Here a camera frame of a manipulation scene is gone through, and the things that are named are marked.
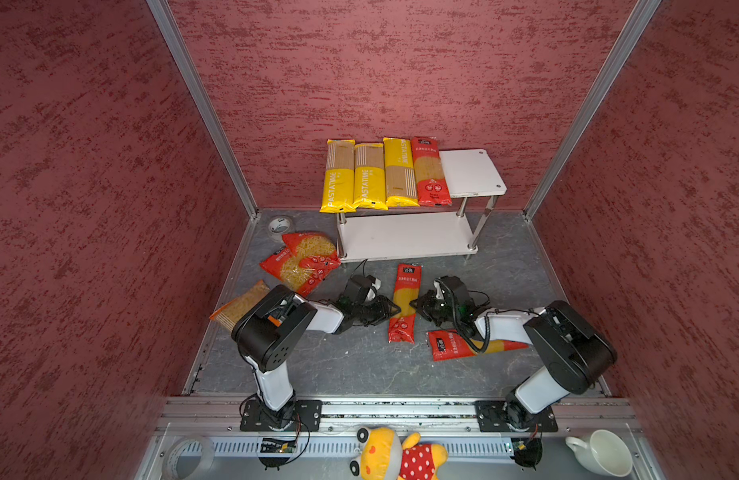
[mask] yellow plush toy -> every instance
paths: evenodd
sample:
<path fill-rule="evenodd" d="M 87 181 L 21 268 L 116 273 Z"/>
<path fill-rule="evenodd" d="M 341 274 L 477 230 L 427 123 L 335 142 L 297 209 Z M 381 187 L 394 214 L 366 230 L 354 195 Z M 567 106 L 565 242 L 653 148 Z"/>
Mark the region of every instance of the yellow plush toy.
<path fill-rule="evenodd" d="M 419 433 L 402 443 L 390 428 L 362 427 L 356 437 L 364 450 L 351 461 L 351 473 L 364 480 L 438 480 L 436 470 L 447 461 L 447 450 L 441 445 L 418 443 Z"/>

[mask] white arm segment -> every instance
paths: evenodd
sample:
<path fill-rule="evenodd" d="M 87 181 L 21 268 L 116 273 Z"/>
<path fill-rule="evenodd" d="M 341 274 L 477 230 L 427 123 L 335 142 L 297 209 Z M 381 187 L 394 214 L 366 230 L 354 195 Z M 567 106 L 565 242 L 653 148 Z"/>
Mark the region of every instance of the white arm segment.
<path fill-rule="evenodd" d="M 297 297 L 303 302 L 306 301 L 300 295 Z M 309 302 L 309 304 L 317 309 L 317 314 L 311 319 L 306 330 L 318 330 L 327 333 L 337 330 L 337 327 L 343 321 L 343 313 L 340 310 L 319 302 Z M 252 366 L 255 373 L 255 378 L 258 381 L 258 396 L 266 402 L 268 408 L 278 411 L 292 398 L 293 394 L 290 376 L 287 371 L 287 362 L 282 362 L 274 370 L 262 373 L 258 369 L 258 364 L 250 357 L 245 356 L 244 360 Z"/>
<path fill-rule="evenodd" d="M 538 308 L 534 311 L 539 314 L 543 310 Z M 532 341 L 529 339 L 527 331 L 524 330 L 524 324 L 533 317 L 534 315 L 527 312 L 509 310 L 508 312 L 496 313 L 495 309 L 489 309 L 476 319 L 476 329 L 483 338 L 485 335 L 485 320 L 488 320 L 490 340 L 510 340 L 531 345 Z M 530 413 L 541 412 L 543 408 L 567 395 L 569 395 L 569 392 L 556 383 L 556 380 L 551 377 L 551 373 L 545 367 L 533 373 L 516 389 L 516 398 Z"/>
<path fill-rule="evenodd" d="M 535 309 L 538 313 L 543 310 L 542 308 Z M 494 308 L 485 310 L 476 319 L 476 329 L 482 338 L 485 335 L 484 322 L 485 319 L 488 319 L 490 340 L 510 340 L 513 342 L 528 343 L 529 345 L 532 344 L 529 336 L 527 336 L 527 332 L 524 330 L 524 324 L 534 317 L 534 315 L 516 310 L 500 313 L 496 313 L 496 311 L 498 310 Z"/>
<path fill-rule="evenodd" d="M 515 395 L 530 413 L 538 413 L 557 400 L 565 398 L 569 392 L 556 383 L 548 369 L 543 367 L 526 379 L 516 389 Z"/>
<path fill-rule="evenodd" d="M 337 330 L 343 321 L 343 312 L 337 310 L 332 305 L 325 305 L 319 302 L 309 302 L 309 304 L 317 309 L 317 314 L 308 324 L 306 330 L 318 330 L 320 332 L 332 333 Z"/>

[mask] white cup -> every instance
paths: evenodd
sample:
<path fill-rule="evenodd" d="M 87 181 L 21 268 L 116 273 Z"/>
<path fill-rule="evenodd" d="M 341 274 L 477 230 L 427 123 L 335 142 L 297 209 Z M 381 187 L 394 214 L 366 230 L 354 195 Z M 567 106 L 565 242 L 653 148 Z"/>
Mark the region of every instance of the white cup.
<path fill-rule="evenodd" d="M 609 430 L 597 430 L 583 438 L 566 437 L 565 442 L 575 452 L 577 462 L 591 472 L 612 477 L 631 474 L 631 451 Z"/>

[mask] yellow pasta package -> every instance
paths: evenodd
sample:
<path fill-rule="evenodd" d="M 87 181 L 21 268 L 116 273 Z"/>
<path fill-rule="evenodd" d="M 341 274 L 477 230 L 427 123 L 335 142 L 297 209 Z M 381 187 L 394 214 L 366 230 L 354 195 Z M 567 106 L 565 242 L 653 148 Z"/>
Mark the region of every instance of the yellow pasta package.
<path fill-rule="evenodd" d="M 326 141 L 326 174 L 319 212 L 338 214 L 355 212 L 354 145 L 355 140 Z"/>
<path fill-rule="evenodd" d="M 412 147 L 404 138 L 384 138 L 385 205 L 420 206 Z"/>
<path fill-rule="evenodd" d="M 358 144 L 355 150 L 354 208 L 388 210 L 383 144 Z"/>

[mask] spaghetti package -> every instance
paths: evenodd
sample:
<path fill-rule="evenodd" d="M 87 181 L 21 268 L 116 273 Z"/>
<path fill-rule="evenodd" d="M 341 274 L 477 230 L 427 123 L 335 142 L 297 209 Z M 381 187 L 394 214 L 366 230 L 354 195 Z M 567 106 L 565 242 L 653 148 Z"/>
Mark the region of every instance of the spaghetti package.
<path fill-rule="evenodd" d="M 428 341 L 431 344 L 431 353 L 434 362 L 441 360 L 462 359 L 476 356 L 468 343 L 460 335 L 451 330 L 437 330 L 428 332 Z M 477 348 L 481 348 L 481 342 L 472 340 Z M 510 340 L 490 340 L 487 351 L 484 353 L 507 352 L 509 350 L 520 350 L 529 347 L 526 343 L 513 342 Z"/>
<path fill-rule="evenodd" d="M 290 289 L 308 296 L 332 270 L 340 265 L 335 245 L 319 232 L 285 234 L 286 246 L 260 263 Z"/>
<path fill-rule="evenodd" d="M 388 210 L 385 205 L 383 144 L 356 145 L 354 208 Z"/>
<path fill-rule="evenodd" d="M 220 323 L 225 330 L 231 332 L 236 326 L 236 322 L 238 322 L 245 313 L 252 310 L 252 307 L 257 305 L 269 291 L 270 289 L 268 288 L 268 285 L 266 285 L 262 280 L 259 280 L 247 291 L 247 293 L 236 297 L 215 310 L 215 312 L 210 315 L 210 320 Z"/>
<path fill-rule="evenodd" d="M 355 212 L 354 145 L 355 140 L 326 141 L 326 174 L 319 212 L 338 214 Z"/>
<path fill-rule="evenodd" d="M 326 274 L 340 266 L 340 258 L 332 240 L 321 232 L 284 234 L 281 240 L 290 248 L 292 255 L 300 259 L 298 266 L 306 270 L 317 270 L 317 275 Z"/>
<path fill-rule="evenodd" d="M 452 205 L 444 169 L 441 168 L 439 144 L 435 138 L 414 137 L 412 139 L 415 180 L 417 180 L 418 203 L 421 206 Z"/>
<path fill-rule="evenodd" d="M 412 148 L 404 138 L 384 138 L 385 204 L 420 206 L 417 201 Z"/>
<path fill-rule="evenodd" d="M 388 324 L 389 342 L 415 342 L 415 309 L 409 302 L 420 293 L 422 266 L 399 264 L 396 271 L 396 286 L 393 291 L 393 302 L 402 311 L 391 317 Z"/>

